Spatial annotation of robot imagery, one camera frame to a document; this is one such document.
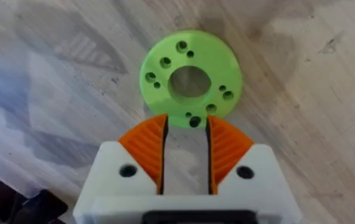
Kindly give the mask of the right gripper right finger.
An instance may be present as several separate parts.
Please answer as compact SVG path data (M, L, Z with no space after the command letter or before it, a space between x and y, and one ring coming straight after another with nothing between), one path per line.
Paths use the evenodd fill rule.
M207 117L209 195L217 208L299 218L301 211L271 147L216 116Z

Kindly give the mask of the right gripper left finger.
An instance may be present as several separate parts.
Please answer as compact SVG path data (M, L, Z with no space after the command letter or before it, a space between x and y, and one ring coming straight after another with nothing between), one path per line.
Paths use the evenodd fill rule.
M144 200L163 192L168 116L147 119L100 145L73 210L75 218L138 216Z

